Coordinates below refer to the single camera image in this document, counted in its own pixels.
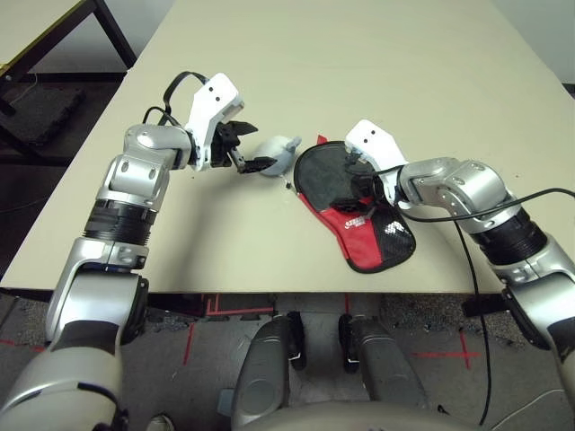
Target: shoe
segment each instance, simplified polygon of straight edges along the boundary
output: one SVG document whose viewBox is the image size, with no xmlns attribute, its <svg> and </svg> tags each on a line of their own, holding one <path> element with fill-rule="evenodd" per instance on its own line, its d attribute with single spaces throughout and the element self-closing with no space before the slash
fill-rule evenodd
<svg viewBox="0 0 575 431">
<path fill-rule="evenodd" d="M 159 414 L 150 419 L 146 431 L 176 431 L 176 427 L 169 416 Z"/>
</svg>

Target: table leg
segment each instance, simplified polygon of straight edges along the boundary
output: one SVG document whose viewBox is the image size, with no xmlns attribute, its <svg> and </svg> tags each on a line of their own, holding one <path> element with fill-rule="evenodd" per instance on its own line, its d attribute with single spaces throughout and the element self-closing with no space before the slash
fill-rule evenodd
<svg viewBox="0 0 575 431">
<path fill-rule="evenodd" d="M 124 33 L 122 33 L 104 0 L 93 0 L 93 2 L 96 6 L 93 11 L 94 16 L 110 39 L 111 44 L 118 51 L 126 67 L 131 68 L 136 63 L 136 54 L 134 54 Z"/>
<path fill-rule="evenodd" d="M 51 49 L 70 34 L 90 13 L 93 13 L 95 7 L 93 0 L 83 0 L 54 22 L 34 43 L 14 58 L 4 71 L 3 79 L 0 79 L 0 89 L 8 83 L 20 81 Z"/>
<path fill-rule="evenodd" d="M 16 113 L 16 110 L 10 103 L 8 103 L 3 99 L 0 99 L 0 112 L 7 115 L 8 117 L 11 117 Z"/>
</svg>

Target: red and black cloth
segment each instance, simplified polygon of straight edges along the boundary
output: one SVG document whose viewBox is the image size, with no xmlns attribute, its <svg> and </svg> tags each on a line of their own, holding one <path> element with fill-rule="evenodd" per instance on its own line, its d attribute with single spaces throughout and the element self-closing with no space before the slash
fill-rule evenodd
<svg viewBox="0 0 575 431">
<path fill-rule="evenodd" d="M 324 142 L 319 138 L 318 145 L 303 152 L 296 161 L 296 191 L 336 236 L 344 258 L 354 270 L 383 271 L 408 259 L 415 251 L 415 239 L 397 209 L 385 199 L 374 201 L 370 190 L 373 179 L 346 169 L 347 156 L 343 142 Z M 353 172 L 370 173 L 373 168 L 358 163 Z"/>
</svg>

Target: red fabric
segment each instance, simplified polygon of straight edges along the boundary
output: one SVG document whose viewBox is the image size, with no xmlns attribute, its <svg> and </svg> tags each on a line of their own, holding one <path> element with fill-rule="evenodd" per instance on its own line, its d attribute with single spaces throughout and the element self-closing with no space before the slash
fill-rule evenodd
<svg viewBox="0 0 575 431">
<path fill-rule="evenodd" d="M 360 214 L 341 213 L 333 208 L 318 213 L 302 193 L 298 196 L 336 236 L 345 259 L 350 259 L 356 267 L 365 270 L 376 268 L 384 262 L 371 220 Z"/>
</svg>

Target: wall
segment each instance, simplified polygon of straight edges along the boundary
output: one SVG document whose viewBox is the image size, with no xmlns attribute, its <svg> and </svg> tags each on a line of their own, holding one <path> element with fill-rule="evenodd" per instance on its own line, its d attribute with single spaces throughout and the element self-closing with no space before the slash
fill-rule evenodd
<svg viewBox="0 0 575 431">
<path fill-rule="evenodd" d="M 575 0 L 493 2 L 559 80 L 575 84 Z M 173 0 L 107 0 L 107 4 L 139 55 Z M 76 28 L 33 69 L 44 73 L 123 70 L 124 65 L 93 17 Z"/>
<path fill-rule="evenodd" d="M 172 7 L 173 0 L 106 0 L 106 4 L 138 56 Z M 52 49 L 32 72 L 125 70 L 102 27 L 93 16 L 89 16 Z"/>
<path fill-rule="evenodd" d="M 562 83 L 575 84 L 575 0 L 493 0 Z"/>
</svg>

